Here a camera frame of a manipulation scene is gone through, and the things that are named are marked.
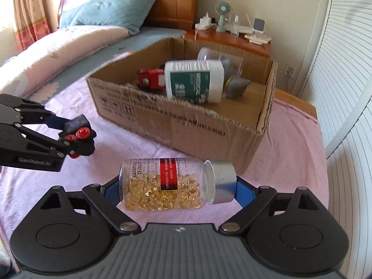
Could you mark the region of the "white wall socket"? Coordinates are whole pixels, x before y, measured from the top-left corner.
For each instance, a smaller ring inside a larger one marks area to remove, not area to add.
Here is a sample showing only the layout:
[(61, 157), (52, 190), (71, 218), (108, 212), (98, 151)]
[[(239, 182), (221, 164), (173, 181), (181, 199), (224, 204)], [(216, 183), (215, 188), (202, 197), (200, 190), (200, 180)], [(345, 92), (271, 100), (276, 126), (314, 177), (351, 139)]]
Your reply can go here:
[(295, 67), (292, 67), (289, 64), (286, 64), (286, 66), (284, 68), (284, 75), (285, 76), (287, 76), (289, 78), (293, 78), (295, 72), (296, 72), (296, 68)]

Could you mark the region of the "clear bottle yellow capsules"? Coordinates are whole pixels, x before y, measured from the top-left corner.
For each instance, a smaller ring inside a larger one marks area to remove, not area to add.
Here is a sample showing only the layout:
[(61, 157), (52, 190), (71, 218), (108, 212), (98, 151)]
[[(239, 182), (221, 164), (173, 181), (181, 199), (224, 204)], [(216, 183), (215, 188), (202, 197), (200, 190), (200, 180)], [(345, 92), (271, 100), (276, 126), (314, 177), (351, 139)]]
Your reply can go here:
[(229, 161), (195, 157), (126, 159), (119, 172), (125, 210), (199, 210), (229, 203), (236, 194), (236, 171)]

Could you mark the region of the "teal pillow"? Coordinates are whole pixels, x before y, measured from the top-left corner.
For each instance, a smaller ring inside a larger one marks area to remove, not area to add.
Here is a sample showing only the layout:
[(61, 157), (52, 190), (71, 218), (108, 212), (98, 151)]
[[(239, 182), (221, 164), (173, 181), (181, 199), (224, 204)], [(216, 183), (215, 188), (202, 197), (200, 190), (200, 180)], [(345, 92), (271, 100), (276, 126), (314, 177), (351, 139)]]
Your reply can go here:
[(156, 0), (89, 0), (61, 14), (59, 27), (117, 26), (131, 35), (139, 33)]

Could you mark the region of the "large white supplement bottle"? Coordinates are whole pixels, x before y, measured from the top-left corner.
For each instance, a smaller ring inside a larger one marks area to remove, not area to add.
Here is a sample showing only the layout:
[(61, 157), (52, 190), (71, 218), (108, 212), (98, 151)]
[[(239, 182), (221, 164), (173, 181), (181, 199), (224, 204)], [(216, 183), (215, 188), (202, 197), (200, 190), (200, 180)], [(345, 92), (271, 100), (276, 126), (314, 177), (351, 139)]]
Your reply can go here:
[(196, 105), (220, 103), (224, 86), (224, 67), (220, 60), (175, 60), (165, 63), (168, 98)]

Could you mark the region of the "white power strip charger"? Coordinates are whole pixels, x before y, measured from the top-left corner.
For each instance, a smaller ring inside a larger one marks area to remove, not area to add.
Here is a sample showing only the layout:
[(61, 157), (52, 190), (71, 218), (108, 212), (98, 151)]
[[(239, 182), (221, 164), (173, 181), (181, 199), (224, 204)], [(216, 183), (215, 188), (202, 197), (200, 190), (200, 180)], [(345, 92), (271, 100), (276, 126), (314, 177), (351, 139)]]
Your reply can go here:
[(206, 12), (206, 14), (200, 18), (199, 22), (195, 24), (196, 30), (209, 30), (211, 28), (216, 27), (216, 19), (209, 16), (209, 13)]

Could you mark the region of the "pink table cloth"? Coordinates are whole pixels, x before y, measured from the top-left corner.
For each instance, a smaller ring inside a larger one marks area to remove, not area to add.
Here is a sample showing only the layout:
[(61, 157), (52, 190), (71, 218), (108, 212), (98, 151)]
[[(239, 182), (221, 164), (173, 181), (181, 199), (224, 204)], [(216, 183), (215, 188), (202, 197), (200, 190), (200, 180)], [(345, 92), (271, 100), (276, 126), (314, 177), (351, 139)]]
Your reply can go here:
[[(46, 105), (59, 116), (84, 114), (95, 129), (95, 152), (68, 158), (59, 172), (8, 168), (1, 170), (1, 239), (10, 236), (30, 209), (54, 185), (78, 191), (91, 183), (105, 184), (119, 174), (124, 159), (180, 157), (181, 152), (143, 138), (99, 116), (84, 79), (79, 79)], [(294, 106), (275, 100), (264, 135), (243, 178), (291, 193), (305, 186), (327, 205), (329, 183), (319, 123)]]

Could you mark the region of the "orange patterned curtain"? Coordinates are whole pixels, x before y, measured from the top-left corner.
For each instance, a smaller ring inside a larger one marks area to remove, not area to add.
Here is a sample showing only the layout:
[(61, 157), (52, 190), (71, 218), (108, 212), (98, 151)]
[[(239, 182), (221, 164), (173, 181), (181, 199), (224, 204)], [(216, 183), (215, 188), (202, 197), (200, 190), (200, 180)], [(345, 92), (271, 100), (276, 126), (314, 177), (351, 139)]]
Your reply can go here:
[(50, 34), (42, 0), (13, 0), (14, 32), (20, 52)]

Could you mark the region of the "blue patterned bed sheet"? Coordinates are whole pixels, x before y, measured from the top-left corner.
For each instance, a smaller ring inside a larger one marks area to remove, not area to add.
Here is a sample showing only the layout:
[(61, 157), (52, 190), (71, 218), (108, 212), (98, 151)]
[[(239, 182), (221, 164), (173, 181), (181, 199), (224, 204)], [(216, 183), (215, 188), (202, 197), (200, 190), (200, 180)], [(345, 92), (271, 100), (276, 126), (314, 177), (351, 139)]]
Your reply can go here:
[(53, 96), (106, 61), (121, 56), (126, 52), (142, 50), (164, 38), (180, 38), (185, 33), (185, 30), (173, 28), (142, 27), (138, 34), (106, 46), (63, 69), (26, 98), (42, 104), (47, 103)]

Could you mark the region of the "white smart display stand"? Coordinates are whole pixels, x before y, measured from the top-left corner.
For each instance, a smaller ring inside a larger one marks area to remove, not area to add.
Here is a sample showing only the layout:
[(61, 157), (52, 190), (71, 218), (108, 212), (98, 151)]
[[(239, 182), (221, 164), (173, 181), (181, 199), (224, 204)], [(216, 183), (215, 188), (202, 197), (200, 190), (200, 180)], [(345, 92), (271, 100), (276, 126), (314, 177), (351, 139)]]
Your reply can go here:
[(265, 21), (256, 17), (253, 21), (252, 33), (246, 34), (245, 38), (255, 45), (267, 45), (271, 42), (272, 38), (265, 34)]

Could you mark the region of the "pink quilt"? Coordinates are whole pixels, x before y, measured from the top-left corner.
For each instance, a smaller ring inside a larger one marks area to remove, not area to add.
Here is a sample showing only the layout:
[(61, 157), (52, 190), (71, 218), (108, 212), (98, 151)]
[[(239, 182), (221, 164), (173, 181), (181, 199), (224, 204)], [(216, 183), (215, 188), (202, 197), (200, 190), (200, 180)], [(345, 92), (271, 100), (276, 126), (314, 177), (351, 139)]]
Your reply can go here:
[(26, 96), (70, 65), (128, 36), (127, 29), (117, 26), (62, 28), (1, 66), (1, 93)]

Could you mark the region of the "wooden nightstand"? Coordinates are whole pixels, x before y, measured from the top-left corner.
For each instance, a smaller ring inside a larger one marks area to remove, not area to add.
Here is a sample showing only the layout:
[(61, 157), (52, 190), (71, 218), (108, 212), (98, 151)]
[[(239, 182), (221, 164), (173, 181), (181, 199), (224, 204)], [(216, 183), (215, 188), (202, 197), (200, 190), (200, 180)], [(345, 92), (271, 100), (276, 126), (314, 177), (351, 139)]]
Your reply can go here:
[(246, 50), (259, 56), (271, 58), (271, 43), (265, 45), (257, 45), (254, 43), (250, 43), (242, 35), (232, 35), (228, 32), (219, 33), (216, 32), (214, 29), (208, 29), (201, 31), (191, 30), (185, 33), (183, 35), (183, 38), (228, 45), (238, 49)]

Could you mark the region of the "clear empty plastic jar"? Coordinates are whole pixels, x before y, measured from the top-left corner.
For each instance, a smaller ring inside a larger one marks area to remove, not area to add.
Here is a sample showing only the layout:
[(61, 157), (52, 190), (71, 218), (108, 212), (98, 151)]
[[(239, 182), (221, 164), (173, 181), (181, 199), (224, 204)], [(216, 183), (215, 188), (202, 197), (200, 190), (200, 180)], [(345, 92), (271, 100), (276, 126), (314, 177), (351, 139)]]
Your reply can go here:
[(224, 67), (225, 78), (230, 76), (240, 77), (242, 73), (243, 59), (228, 53), (222, 53), (202, 47), (197, 56), (198, 60), (220, 60)]

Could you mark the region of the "red toy train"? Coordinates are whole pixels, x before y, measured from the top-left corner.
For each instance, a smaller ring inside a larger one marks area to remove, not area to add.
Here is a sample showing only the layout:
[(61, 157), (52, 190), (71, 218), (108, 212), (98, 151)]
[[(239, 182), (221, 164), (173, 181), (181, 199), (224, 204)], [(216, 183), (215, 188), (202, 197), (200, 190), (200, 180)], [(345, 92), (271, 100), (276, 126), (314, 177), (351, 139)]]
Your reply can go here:
[(164, 90), (166, 88), (163, 69), (139, 69), (137, 79), (137, 85), (143, 89)]

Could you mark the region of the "grey cat figurine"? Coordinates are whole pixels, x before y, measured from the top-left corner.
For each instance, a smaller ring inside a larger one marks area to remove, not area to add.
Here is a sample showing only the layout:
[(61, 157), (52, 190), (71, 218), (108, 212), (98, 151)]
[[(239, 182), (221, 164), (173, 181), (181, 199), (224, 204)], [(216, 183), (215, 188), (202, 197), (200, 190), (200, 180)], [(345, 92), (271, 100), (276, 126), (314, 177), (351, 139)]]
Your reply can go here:
[(224, 96), (229, 99), (241, 97), (251, 84), (250, 79), (242, 78), (243, 61), (239, 58), (224, 58), (221, 63), (224, 68)]

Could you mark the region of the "green mini desk fan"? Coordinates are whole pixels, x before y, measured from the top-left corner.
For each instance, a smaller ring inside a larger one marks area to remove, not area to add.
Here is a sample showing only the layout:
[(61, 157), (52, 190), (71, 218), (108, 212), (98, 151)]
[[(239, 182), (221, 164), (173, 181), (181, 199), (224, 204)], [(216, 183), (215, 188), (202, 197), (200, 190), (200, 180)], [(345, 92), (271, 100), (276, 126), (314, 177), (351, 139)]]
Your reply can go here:
[(225, 32), (225, 19), (231, 13), (232, 7), (230, 3), (225, 1), (218, 2), (216, 4), (215, 10), (219, 15), (218, 24), (216, 27), (216, 32), (224, 33)]

